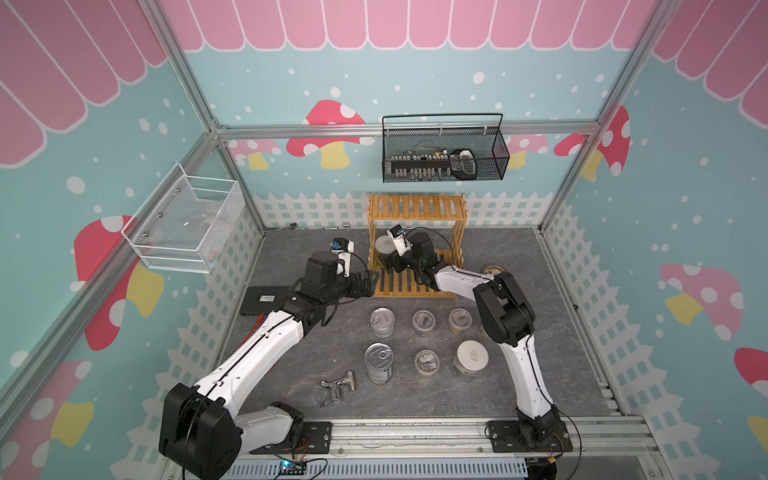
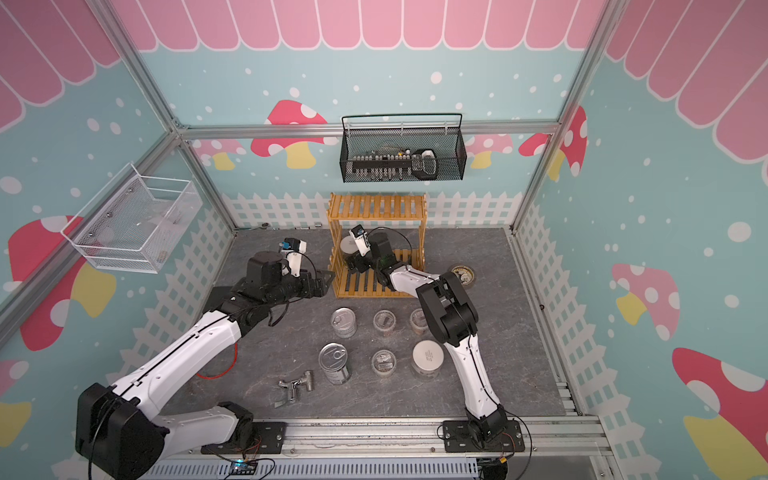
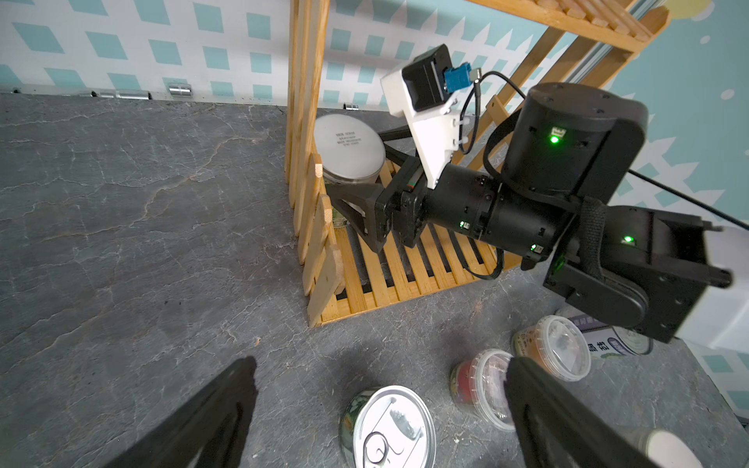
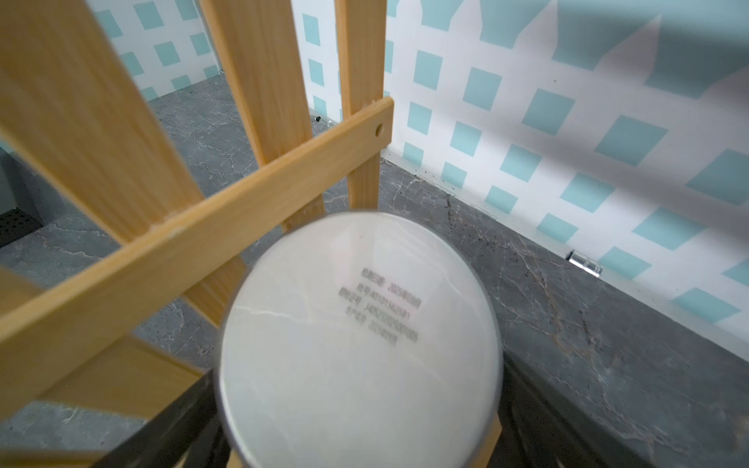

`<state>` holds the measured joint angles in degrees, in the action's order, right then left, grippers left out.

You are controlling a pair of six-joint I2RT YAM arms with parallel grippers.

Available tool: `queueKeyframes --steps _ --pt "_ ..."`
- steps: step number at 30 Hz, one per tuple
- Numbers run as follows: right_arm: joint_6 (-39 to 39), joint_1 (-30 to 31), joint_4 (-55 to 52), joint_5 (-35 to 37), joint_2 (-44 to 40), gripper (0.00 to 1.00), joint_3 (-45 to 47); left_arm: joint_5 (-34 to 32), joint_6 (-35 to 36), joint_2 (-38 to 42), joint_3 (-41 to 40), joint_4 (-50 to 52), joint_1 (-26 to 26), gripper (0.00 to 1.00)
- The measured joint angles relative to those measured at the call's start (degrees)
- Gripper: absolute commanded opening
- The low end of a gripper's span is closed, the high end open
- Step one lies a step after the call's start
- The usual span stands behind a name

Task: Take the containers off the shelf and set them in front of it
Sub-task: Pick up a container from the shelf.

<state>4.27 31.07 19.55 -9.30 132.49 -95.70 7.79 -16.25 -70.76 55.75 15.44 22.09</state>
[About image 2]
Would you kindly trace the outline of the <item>orange seed plastic jar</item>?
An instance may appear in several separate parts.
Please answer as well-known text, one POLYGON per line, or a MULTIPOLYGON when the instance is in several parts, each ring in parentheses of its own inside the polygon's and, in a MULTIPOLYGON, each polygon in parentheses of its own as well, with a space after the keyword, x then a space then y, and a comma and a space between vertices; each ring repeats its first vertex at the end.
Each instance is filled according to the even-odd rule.
POLYGON ((416 335, 425 335, 429 331, 426 315, 421 308, 413 310, 409 316, 409 325, 416 335))

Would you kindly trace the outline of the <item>tall silver pull-tab can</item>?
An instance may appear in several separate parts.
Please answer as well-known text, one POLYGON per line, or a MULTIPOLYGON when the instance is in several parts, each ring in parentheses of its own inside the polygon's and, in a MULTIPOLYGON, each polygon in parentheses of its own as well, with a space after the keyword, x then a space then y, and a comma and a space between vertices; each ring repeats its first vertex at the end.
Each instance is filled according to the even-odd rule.
POLYGON ((348 350, 340 343, 325 345, 318 355, 320 368, 333 385, 342 385, 349 380, 348 359, 348 350))

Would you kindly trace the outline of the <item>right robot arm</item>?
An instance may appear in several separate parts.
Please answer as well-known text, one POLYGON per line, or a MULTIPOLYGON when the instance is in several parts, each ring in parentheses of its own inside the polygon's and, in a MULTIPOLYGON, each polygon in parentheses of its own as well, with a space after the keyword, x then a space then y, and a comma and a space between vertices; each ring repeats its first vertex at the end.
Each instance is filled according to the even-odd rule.
POLYGON ((506 431, 508 417, 494 392, 479 350, 479 315, 460 279, 452 272, 437 275, 421 271, 396 258, 389 237, 381 228, 350 231, 364 272, 393 291, 417 298, 435 340, 449 353, 464 393, 468 426, 473 441, 486 446, 506 431))

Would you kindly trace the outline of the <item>wooden two-tier shelf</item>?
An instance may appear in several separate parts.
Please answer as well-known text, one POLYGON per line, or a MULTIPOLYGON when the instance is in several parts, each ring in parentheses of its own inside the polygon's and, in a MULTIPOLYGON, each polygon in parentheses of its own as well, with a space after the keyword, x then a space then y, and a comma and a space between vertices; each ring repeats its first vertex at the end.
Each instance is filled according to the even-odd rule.
POLYGON ((327 218, 338 298, 416 297, 435 278, 425 272, 425 196, 333 194, 327 218))

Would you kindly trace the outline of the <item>purple label tin can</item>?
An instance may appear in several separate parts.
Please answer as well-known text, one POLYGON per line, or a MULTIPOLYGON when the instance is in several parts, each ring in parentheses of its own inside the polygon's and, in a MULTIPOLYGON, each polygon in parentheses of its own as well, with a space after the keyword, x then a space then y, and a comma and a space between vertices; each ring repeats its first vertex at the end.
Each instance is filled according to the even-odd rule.
POLYGON ((357 332, 355 312, 347 307, 335 310, 331 316, 331 326, 337 337, 341 339, 353 337, 357 332))

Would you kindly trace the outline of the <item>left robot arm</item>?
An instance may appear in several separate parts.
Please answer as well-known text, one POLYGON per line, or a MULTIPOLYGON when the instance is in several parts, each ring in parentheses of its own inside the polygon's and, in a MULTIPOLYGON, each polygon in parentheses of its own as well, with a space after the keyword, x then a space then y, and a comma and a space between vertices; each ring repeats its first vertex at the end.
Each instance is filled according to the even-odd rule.
POLYGON ((253 415, 233 403, 164 416, 173 395, 220 352, 235 345, 274 307, 325 296, 335 274, 301 266, 295 251, 261 251, 223 300, 180 338, 109 386, 95 383, 77 403, 75 450, 114 479, 138 479, 159 460, 196 447, 245 452, 253 415))

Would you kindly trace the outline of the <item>small clear lid jar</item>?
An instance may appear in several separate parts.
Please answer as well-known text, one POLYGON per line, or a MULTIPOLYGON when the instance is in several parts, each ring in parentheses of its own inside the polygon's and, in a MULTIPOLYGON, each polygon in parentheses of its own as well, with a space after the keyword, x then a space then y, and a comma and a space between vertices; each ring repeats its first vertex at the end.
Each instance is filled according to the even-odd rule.
POLYGON ((371 367, 376 375, 387 378, 394 374, 397 366, 395 354, 386 349, 376 351, 371 357, 371 367))

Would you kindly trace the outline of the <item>red seed plastic jar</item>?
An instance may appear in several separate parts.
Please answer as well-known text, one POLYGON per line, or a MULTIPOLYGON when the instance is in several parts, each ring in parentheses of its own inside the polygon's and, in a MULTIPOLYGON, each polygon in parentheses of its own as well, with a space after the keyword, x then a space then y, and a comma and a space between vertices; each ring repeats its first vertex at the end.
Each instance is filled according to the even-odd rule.
POLYGON ((386 309, 377 311, 372 320, 374 329, 382 336, 391 335, 396 327, 397 318, 396 315, 386 309))

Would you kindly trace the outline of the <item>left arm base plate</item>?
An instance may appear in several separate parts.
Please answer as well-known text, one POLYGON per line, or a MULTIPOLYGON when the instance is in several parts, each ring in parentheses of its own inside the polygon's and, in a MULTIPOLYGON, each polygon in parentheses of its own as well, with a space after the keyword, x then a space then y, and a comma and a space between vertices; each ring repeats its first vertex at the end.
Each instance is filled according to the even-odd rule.
POLYGON ((204 445, 200 451, 207 455, 277 455, 282 452, 286 429, 285 422, 252 422, 238 426, 228 441, 204 445))

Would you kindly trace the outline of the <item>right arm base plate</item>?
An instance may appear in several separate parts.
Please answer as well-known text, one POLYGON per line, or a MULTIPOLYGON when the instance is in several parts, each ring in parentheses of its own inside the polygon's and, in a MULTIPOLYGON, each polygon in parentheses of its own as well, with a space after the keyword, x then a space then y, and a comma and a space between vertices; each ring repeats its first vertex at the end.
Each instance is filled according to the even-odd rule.
POLYGON ((447 453, 497 452, 511 454, 526 450, 525 435, 517 420, 509 420, 505 431, 483 444, 472 437, 467 420, 446 420, 437 428, 447 453))

